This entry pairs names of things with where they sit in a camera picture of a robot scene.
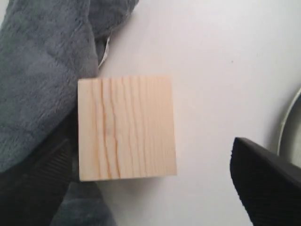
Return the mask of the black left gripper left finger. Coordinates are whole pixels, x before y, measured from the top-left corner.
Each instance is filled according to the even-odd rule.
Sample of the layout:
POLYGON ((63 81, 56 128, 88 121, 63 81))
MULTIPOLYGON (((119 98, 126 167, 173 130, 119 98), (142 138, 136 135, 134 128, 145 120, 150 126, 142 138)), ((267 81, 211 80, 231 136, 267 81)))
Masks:
POLYGON ((68 115, 22 162, 0 175, 0 224, 48 226, 72 178, 77 113, 68 115))

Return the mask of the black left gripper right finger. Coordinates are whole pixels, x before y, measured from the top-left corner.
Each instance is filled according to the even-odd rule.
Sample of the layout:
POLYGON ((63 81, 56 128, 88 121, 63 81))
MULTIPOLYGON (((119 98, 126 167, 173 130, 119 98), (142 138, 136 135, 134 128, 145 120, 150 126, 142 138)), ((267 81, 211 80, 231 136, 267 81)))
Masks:
POLYGON ((230 175, 254 226, 301 224, 301 169, 255 142, 237 137, 230 175))

